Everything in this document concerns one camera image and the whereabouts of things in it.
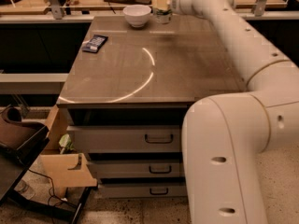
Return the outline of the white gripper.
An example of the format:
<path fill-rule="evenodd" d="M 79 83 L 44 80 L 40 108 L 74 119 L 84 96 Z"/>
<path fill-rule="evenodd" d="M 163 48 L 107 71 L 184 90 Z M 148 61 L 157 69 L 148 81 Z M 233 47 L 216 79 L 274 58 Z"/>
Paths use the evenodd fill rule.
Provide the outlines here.
<path fill-rule="evenodd" d="M 194 15 L 192 0 L 151 0 L 153 8 L 167 11 L 171 8 L 172 12 L 180 15 Z"/>

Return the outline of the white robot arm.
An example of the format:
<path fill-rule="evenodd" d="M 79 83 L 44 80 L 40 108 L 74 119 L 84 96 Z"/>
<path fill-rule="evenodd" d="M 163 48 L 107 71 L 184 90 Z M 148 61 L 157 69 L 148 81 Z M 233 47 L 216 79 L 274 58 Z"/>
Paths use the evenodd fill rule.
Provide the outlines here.
<path fill-rule="evenodd" d="M 152 0 L 212 23 L 246 84 L 194 103 L 182 128 L 192 224 L 268 224 L 257 154 L 299 140 L 299 68 L 229 0 Z"/>

